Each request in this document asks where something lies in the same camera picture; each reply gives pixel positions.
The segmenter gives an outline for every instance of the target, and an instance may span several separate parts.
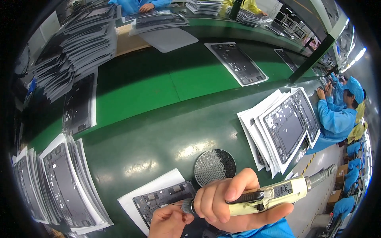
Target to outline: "blue cap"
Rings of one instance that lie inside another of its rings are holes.
[[[364,91],[361,84],[354,77],[350,77],[347,82],[347,89],[355,96],[355,100],[358,104],[364,101]]]

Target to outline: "factory floor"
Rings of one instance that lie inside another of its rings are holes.
[[[313,155],[304,156],[293,169],[293,173],[311,176],[331,164],[343,164],[343,148],[336,144]],[[316,214],[325,212],[325,207],[331,192],[334,189],[336,175],[331,175],[317,187],[313,188],[307,196],[294,204],[294,211],[286,216],[292,232],[297,238],[305,238],[311,229],[311,224]]]

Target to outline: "label sticker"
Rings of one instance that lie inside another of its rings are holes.
[[[288,182],[288,183],[274,187],[274,197],[275,198],[280,198],[280,197],[286,196],[288,194],[292,194],[291,182]]]

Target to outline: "stack of tablet frames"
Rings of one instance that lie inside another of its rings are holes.
[[[229,17],[230,12],[232,10],[231,6],[227,6],[226,8],[226,17]],[[246,25],[250,25],[253,27],[257,27],[262,23],[270,23],[272,19],[269,16],[263,14],[254,14],[248,10],[241,8],[238,11],[236,21],[240,23],[244,23]]]
[[[71,90],[76,76],[115,56],[115,20],[120,17],[120,6],[94,5],[51,37],[31,69],[51,102]]]
[[[194,14],[218,16],[223,0],[188,0],[186,7]]]
[[[179,13],[156,14],[136,18],[131,26],[129,36],[149,32],[153,30],[162,30],[168,28],[177,28],[189,26],[189,21]]]
[[[78,235],[113,225],[91,178],[82,139],[60,134],[39,157],[25,147],[14,159],[13,171],[35,221],[65,222]]]
[[[288,93],[276,90],[237,116],[257,169],[266,168],[273,178],[278,172],[284,174],[305,137],[313,148],[320,135],[320,124],[303,88],[292,88]]]
[[[95,189],[82,139],[58,135],[39,156],[46,200],[72,232],[85,234],[113,225]]]

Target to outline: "hand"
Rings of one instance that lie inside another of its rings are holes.
[[[155,210],[148,238],[180,238],[185,225],[194,219],[192,214],[183,213],[181,205],[178,201]]]
[[[153,3],[146,3],[144,4],[140,9],[139,12],[141,13],[146,13],[149,12],[150,10],[154,9],[155,5]]]
[[[194,209],[209,224],[232,233],[258,229],[292,212],[293,205],[284,203],[265,212],[231,217],[225,201],[234,201],[243,191],[255,188],[259,188],[257,175],[245,168],[232,179],[216,180],[200,188],[193,202]]]
[[[332,93],[332,84],[331,82],[328,82],[328,84],[325,85],[325,95],[327,97],[330,97]]]
[[[316,92],[317,92],[317,96],[319,97],[320,100],[325,100],[325,94],[324,94],[323,89],[317,88]]]

